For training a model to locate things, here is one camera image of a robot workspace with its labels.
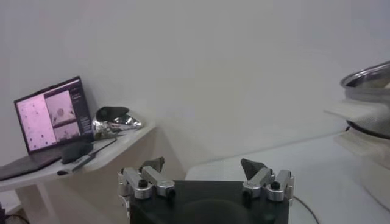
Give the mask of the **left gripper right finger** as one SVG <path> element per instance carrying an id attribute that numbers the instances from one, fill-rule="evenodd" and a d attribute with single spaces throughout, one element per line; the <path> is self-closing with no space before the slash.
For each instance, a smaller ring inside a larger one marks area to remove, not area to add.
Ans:
<path id="1" fill-rule="evenodd" d="M 273 202 L 289 203 L 294 201 L 295 178 L 289 170 L 281 170 L 278 174 L 261 162 L 241 159 L 241 167 L 247 178 L 243 182 L 243 198 L 250 203 L 263 195 Z"/>

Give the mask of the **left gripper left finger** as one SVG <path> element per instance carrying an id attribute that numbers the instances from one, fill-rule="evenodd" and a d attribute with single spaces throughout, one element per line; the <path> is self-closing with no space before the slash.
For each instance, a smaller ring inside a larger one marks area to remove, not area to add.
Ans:
<path id="1" fill-rule="evenodd" d="M 130 200 L 131 197 L 147 200 L 153 192 L 164 198 L 175 196 L 175 182 L 161 174 L 164 164 L 164 157 L 159 157 L 145 161 L 138 169 L 121 169 L 118 173 L 118 195 L 124 200 Z"/>

